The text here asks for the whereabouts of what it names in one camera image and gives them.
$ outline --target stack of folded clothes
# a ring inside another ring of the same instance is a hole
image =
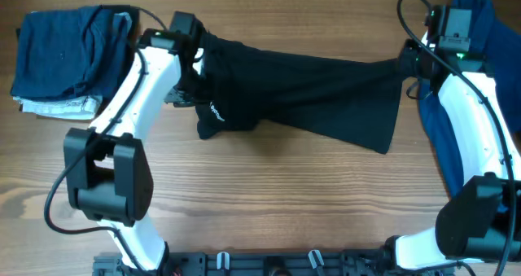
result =
[[[23,112],[88,120],[114,97],[136,26],[133,16],[117,10],[96,6],[25,16],[11,88]]]

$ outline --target wooden surface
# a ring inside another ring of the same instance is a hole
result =
[[[8,94],[24,14],[96,3],[145,7],[165,22],[175,10],[189,11],[219,37],[306,55],[390,59],[405,40],[396,0],[0,0],[2,275],[87,275],[93,256],[116,250],[107,234],[65,236],[42,220],[63,167],[63,137],[86,124],[18,113]],[[494,3],[497,16],[521,32],[519,0]],[[423,14],[420,4],[406,2],[418,34]],[[156,25],[143,15],[142,26]],[[164,106],[146,144],[155,179],[150,213],[175,252],[376,248],[391,235],[431,227],[448,200],[416,103],[407,98],[385,156],[267,121],[251,133],[201,141],[196,121],[192,108]],[[93,225],[71,210],[64,187],[52,216],[67,228]],[[478,275],[494,268],[476,267]],[[521,266],[508,264],[505,275],[514,274]]]

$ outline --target navy blue cloth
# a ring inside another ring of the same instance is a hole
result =
[[[472,10],[471,51],[484,53],[495,69],[496,94],[510,132],[521,130],[521,37],[495,18],[492,0],[453,0]],[[428,92],[421,85],[419,95]],[[418,102],[423,128],[434,148],[449,193],[463,187],[462,159],[447,112],[435,95]]]
[[[27,14],[11,95],[38,101],[94,94],[111,99],[121,83],[127,33],[125,18],[101,6]]]

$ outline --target wood grain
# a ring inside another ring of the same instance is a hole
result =
[[[14,30],[24,14],[99,3],[131,3],[164,21],[175,10],[194,12],[219,37],[339,59],[394,58],[405,40],[396,0],[0,0],[0,274],[87,275],[93,256],[116,251],[106,234],[64,236],[42,220],[63,167],[63,137],[85,124],[21,114],[8,94]],[[521,32],[517,0],[494,4]],[[405,9],[422,33],[423,8],[411,0]],[[155,23],[143,16],[142,26]],[[146,144],[155,179],[150,212],[175,252],[376,248],[391,235],[432,226],[448,200],[416,103],[407,98],[385,156],[268,121],[201,141],[196,122],[193,109],[164,106]],[[93,225],[70,209],[64,187],[52,216],[67,228]],[[521,266],[509,264],[505,275],[514,274]]]

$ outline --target black garment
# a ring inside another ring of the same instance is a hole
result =
[[[394,59],[372,64],[262,51],[204,35],[204,86],[196,105],[202,139],[251,130],[260,119],[386,153],[405,76]]]

